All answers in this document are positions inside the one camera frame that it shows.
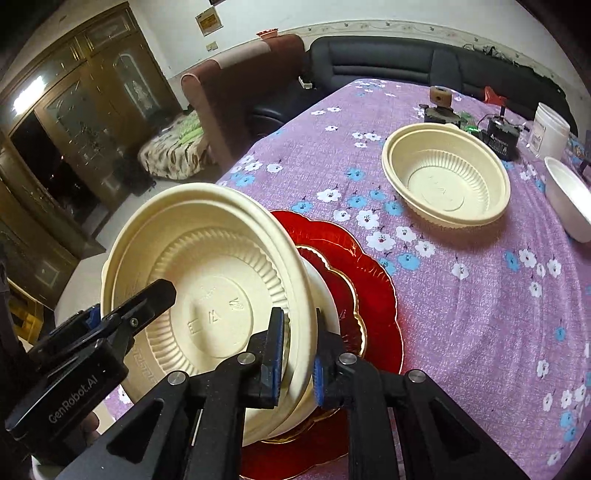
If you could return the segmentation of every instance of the bowl rim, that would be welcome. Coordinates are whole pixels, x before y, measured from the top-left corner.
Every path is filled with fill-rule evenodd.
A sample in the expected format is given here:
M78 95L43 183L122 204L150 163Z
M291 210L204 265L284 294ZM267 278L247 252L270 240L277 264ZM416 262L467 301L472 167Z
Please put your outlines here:
M396 173L392 166L392 163L390 162L389 152L392 151L392 149L395 147L398 141L402 140L408 135L420 132L428 132L432 130L457 135L464 141L472 142L476 148L479 148L482 151L485 157L487 157L496 165L497 170L500 172L501 177L503 178L501 198L495 205L492 206L492 208L487 210L484 214L467 218L465 216L449 214L435 207L432 207L426 204L425 202L422 202L416 195L414 195L398 177L398 174ZM382 168L384 169L384 173L386 174L388 181L408 203L410 203L414 208L425 213L427 216L434 217L435 219L445 223L452 223L454 225L463 226L480 226L494 222L502 216L509 204L509 198L511 197L511 183L509 181L509 175L507 175L505 167L501 163L500 159L496 156L496 154L484 142L474 137L473 135L470 135L469 133L460 130L457 126L452 124L436 124L432 122L423 122L406 125L391 133L385 141L384 147L382 149Z
M589 222L589 224L591 224L591 207L589 209L590 210L589 214L587 214L587 212L584 212L583 210L581 210L581 208L579 208L579 202L575 202L575 200L569 194L569 190L565 189L563 187L562 183L556 178L556 176L554 175L554 171L555 171L555 169L560 169L564 173L569 175L571 178L576 179L578 182L580 182L580 184L583 186L585 191L588 193L589 198L591 199L591 192L589 191L587 186L583 183L583 180L581 180L575 172L573 172L570 168L568 168L566 165L564 165L560 160L557 160L554 157L545 157L544 158L544 165L546 166L546 170L548 170L548 173L550 174L550 176L552 177L552 180L554 180L555 184L558 186L560 191L566 195L566 197L569 199L570 203L573 205L573 207L575 207L577 209L577 211L583 216L583 218L585 218L585 220L587 220Z
M145 202L131 218L126 222L125 226L119 232L108 258L103 266L101 275L100 288L100 309L101 315L104 316L111 311L115 305L113 304L113 294L116 283L116 278L119 273L125 254L134 241L136 236L144 228L144 226L161 210L167 210L174 205L183 205L187 202L198 202L201 200L204 204L211 204L212 199L217 201L217 205L226 204L232 210L239 209L245 216L248 216L249 222L257 224L260 230L267 234L267 240L264 241L265 248L271 246L273 252L268 252L268 256L274 263L274 268L282 276L282 281L285 282L283 276L288 273L289 287L293 298L296 299L298 305L290 305L290 310L297 310L299 315L295 321L297 328L296 338L290 340L290 352L288 354L288 363L284 372L284 378L287 376L289 383L287 388L281 389L281 399L279 406L273 410L262 410L262 412L269 412L268 417L262 419L259 417L257 423L252 427L250 437L254 439L260 437L266 438L280 423L271 420L276 415L281 415L281 423L287 419L288 416L295 410L295 407L300 402L302 396L306 392L308 386L313 360L316 351L317 339L317 322L316 310L311 298L311 291L308 282L306 268L300 259L300 254L297 251L296 245L289 237L287 231L279 223L279 221L269 213L264 207L249 196L237 190L222 187L215 184L207 183L189 183L184 185L174 186L152 197ZM304 318L308 317L310 320L304 325ZM293 335L294 328L291 327L291 335ZM294 354L292 362L289 361L289 356Z

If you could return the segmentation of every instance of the plastic bowl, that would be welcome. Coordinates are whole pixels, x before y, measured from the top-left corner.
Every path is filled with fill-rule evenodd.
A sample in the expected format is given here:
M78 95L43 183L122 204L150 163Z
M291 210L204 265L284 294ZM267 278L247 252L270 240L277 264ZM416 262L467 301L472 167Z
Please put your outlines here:
M486 225L503 215L511 185L482 141L454 125L408 125L382 150L388 181L426 220L448 228Z
M546 197L566 232L577 242L591 242L591 192L566 165L552 157L544 159L548 169Z
M103 268L105 315L156 278L177 301L135 338L124 388L138 401L165 374L212 370L267 329L272 306L288 318L279 406L247 410L243 444L267 438L310 381L316 311L306 268L279 222L235 190L192 183L149 200L130 218Z

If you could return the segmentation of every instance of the metal screw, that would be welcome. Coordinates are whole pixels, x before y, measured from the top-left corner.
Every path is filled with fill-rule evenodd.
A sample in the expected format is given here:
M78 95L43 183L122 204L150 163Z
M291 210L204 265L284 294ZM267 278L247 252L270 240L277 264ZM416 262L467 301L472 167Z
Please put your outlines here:
M408 377L410 378L410 381L414 383L423 383L427 378L423 370L411 370L408 372Z
M347 352L342 353L339 355L339 362L341 362L343 365L353 365L355 362L357 362L357 355Z
M243 352L238 355L238 363L241 365L250 365L255 359L255 354L250 352Z
M187 375L183 372L172 372L166 380L171 385L180 385L187 379Z

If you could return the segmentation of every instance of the black leather sofa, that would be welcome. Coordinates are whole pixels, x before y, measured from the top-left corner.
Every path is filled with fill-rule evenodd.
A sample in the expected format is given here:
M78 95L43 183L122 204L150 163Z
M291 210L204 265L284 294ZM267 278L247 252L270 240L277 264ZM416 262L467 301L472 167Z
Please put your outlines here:
M359 78L378 78L440 85L484 100L490 86L507 97L507 107L533 120L538 103L557 111L578 135L564 91L531 68L479 51L427 40L392 37L334 36L316 39L306 53L302 78L314 89L303 89L297 79L250 108L246 123L253 138L272 133L322 98Z

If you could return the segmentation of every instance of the table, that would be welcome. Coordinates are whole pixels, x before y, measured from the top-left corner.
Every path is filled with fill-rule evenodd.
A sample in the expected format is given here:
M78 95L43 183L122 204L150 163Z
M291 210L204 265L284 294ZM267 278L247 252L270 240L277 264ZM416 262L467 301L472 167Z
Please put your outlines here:
M499 221L452 231L408 211L381 151L391 132L423 121L419 103L428 87L356 80L257 142L218 183L354 235L397 289L403 369L425 370L533 480L549 480L591 417L591 249L546 201L527 134L522 159L504 163L512 195ZM460 94L453 106L476 119L498 111ZM347 478L347 460L302 477Z

